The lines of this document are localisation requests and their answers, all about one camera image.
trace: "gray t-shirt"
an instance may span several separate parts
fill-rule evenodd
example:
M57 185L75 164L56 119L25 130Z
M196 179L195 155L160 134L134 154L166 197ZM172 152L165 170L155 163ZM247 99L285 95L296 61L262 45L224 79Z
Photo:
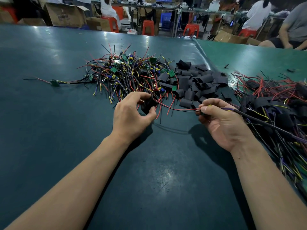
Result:
M294 8L284 20L289 24L289 40L304 42L307 39L307 1Z

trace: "person's left hand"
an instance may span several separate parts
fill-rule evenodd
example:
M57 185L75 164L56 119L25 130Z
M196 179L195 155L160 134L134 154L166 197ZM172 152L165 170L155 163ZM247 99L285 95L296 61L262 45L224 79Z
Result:
M146 100L150 97L151 94L146 92L131 92L118 102L114 110L111 135L129 144L139 137L157 116L155 107L152 107L146 116L141 116L136 109L136 105L141 103L140 99Z

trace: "black shorts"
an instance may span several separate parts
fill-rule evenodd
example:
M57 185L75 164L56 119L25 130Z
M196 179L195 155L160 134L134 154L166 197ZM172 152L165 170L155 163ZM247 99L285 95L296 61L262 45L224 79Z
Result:
M271 41L274 44L275 48L284 48L284 45L282 44L282 41L280 40L280 38L270 38L268 39L268 41ZM289 41L289 43L293 46L293 48L297 48L303 42Z

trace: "white container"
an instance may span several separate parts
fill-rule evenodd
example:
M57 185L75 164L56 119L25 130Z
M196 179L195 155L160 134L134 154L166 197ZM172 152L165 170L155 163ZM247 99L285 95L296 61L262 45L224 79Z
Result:
M218 11L219 10L219 7L220 7L220 1L219 0L213 0L211 3L210 3L210 6L209 6L209 11Z

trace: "person in gray shirt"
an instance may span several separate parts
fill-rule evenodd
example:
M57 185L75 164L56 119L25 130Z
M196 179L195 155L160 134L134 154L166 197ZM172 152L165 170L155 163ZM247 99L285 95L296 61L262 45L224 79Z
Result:
M264 47L307 49L307 1L294 8L284 20L277 38L259 44Z

